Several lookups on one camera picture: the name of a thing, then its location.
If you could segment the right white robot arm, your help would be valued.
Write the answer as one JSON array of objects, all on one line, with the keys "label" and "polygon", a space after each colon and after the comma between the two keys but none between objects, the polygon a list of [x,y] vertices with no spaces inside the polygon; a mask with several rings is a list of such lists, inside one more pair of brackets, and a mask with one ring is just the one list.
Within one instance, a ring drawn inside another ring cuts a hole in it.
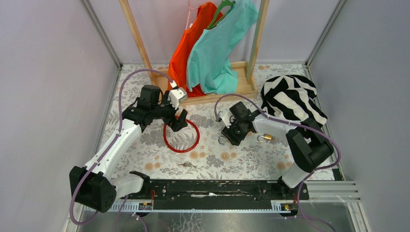
[{"label": "right white robot arm", "polygon": [[262,110],[251,111],[243,102],[238,102],[227,111],[215,113],[216,120],[225,127],[222,135],[235,146],[249,132],[272,135],[287,141],[294,163],[278,179],[277,192],[281,198],[289,199],[298,186],[319,165],[328,159],[334,148],[315,120],[293,121],[271,116]]}]

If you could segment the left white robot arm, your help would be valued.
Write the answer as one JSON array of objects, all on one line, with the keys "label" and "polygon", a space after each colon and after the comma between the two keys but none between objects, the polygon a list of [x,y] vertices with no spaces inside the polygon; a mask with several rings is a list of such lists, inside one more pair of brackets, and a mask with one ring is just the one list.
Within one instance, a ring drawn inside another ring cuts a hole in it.
[{"label": "left white robot arm", "polygon": [[105,213],[116,199],[129,194],[139,199],[147,197],[150,192],[147,175],[132,171],[113,178],[112,174],[132,143],[154,120],[162,120],[174,132],[188,125],[186,110],[176,116],[180,103],[187,97],[181,87],[162,92],[158,86],[143,86],[135,102],[122,111],[117,130],[102,149],[84,166],[74,166],[70,171],[71,204],[80,203]]}]

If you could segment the large brass padlock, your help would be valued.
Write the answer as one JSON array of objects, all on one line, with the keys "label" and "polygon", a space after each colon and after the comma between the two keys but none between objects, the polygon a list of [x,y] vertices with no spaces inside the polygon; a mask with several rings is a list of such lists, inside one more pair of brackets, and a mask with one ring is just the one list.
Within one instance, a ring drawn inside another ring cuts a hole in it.
[{"label": "large brass padlock", "polygon": [[229,142],[229,140],[224,136],[221,136],[221,137],[218,138],[218,143],[220,145],[226,145],[228,142]]}]

